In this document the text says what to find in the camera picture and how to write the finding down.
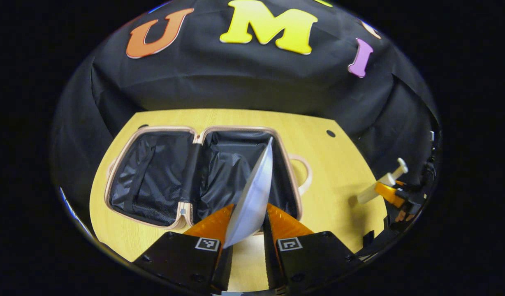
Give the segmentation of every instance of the orange letter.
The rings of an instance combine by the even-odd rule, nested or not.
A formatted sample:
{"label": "orange letter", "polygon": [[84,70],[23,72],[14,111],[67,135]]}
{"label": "orange letter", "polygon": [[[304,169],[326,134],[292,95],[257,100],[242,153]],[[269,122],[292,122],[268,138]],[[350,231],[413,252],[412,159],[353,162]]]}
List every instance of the orange letter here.
{"label": "orange letter", "polygon": [[194,11],[194,8],[183,9],[167,15],[165,19],[168,19],[168,24],[164,29],[163,36],[152,43],[146,43],[145,39],[147,37],[148,30],[150,30],[153,24],[157,23],[157,19],[135,28],[132,32],[130,32],[132,36],[126,46],[126,55],[129,58],[143,58],[144,56],[158,53],[167,48],[178,36],[183,19],[185,19],[185,15],[191,13],[192,11]]}

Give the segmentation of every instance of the wooden table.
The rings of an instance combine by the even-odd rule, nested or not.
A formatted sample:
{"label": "wooden table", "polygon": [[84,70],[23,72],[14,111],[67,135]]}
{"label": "wooden table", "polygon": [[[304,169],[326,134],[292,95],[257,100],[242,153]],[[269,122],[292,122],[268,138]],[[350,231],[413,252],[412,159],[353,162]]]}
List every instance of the wooden table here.
{"label": "wooden table", "polygon": [[[191,126],[198,133],[212,125],[267,126],[282,138],[288,153],[298,154],[313,169],[313,181],[302,196],[300,220],[314,232],[329,230],[356,252],[362,237],[384,229],[383,199],[359,204],[356,193],[375,182],[364,158],[334,120],[297,114],[242,109],[177,109],[136,113],[116,136],[97,170],[90,196],[90,217],[95,234],[119,255],[132,262],[167,230],[126,219],[107,208],[104,201],[108,165],[119,155],[129,137],[143,124]],[[329,136],[326,131],[335,133]],[[306,178],[302,163],[292,161],[301,184]],[[188,225],[172,231],[183,233]],[[229,290],[267,290],[263,235],[234,245]]]}

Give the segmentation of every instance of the suitcase handle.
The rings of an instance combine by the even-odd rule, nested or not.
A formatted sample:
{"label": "suitcase handle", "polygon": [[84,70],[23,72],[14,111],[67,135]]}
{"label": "suitcase handle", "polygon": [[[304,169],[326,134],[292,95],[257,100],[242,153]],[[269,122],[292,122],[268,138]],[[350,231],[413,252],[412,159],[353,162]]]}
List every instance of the suitcase handle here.
{"label": "suitcase handle", "polygon": [[300,187],[298,187],[298,193],[300,194],[300,196],[302,196],[307,191],[307,189],[309,189],[309,186],[311,186],[311,181],[313,180],[313,171],[311,170],[311,166],[309,165],[307,160],[305,158],[301,157],[300,155],[289,153],[288,157],[291,160],[300,161],[301,163],[303,163],[303,166],[306,167],[307,178],[302,183],[302,185],[300,185]]}

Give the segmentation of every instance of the black cloth backdrop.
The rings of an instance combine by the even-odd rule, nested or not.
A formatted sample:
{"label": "black cloth backdrop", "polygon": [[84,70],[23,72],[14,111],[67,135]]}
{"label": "black cloth backdrop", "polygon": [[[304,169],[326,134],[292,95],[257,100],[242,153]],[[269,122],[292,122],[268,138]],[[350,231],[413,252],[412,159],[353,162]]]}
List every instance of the black cloth backdrop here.
{"label": "black cloth backdrop", "polygon": [[[431,94],[418,71],[381,32],[372,36],[361,22],[318,2],[266,0],[277,16],[297,8],[318,18],[310,33],[312,52],[302,55],[261,45],[226,44],[234,8],[227,0],[172,1],[142,13],[106,38],[78,67],[61,95],[51,133],[51,173],[74,210],[88,221],[88,201],[97,167],[113,138],[139,111],[186,108],[260,109],[335,120],[350,136],[376,178],[402,157],[418,184],[431,153],[429,131],[438,130]],[[132,59],[130,32],[159,19],[147,43],[159,39],[166,15],[194,8],[177,39],[163,51]],[[249,26],[249,33],[254,32]],[[347,71],[356,38],[373,48],[366,76]]]}

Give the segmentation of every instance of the white plastic part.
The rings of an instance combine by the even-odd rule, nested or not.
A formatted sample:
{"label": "white plastic part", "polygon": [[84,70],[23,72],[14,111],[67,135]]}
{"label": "white plastic part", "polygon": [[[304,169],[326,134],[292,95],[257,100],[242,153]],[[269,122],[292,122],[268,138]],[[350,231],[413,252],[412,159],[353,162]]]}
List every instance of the white plastic part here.
{"label": "white plastic part", "polygon": [[230,216],[223,248],[252,236],[262,226],[273,177],[273,138],[260,155]]}
{"label": "white plastic part", "polygon": [[[399,167],[395,172],[393,173],[386,173],[384,176],[382,176],[377,182],[380,182],[384,185],[388,186],[395,186],[397,180],[400,176],[402,176],[405,173],[408,173],[408,167],[406,166],[405,161],[402,158],[398,158],[397,161],[399,162]],[[359,193],[357,195],[357,200],[360,204],[365,204],[368,201],[374,199],[375,197],[378,197],[379,194],[377,191],[375,191],[375,187],[377,186],[377,183],[374,183],[370,187],[367,187],[364,191]]]}

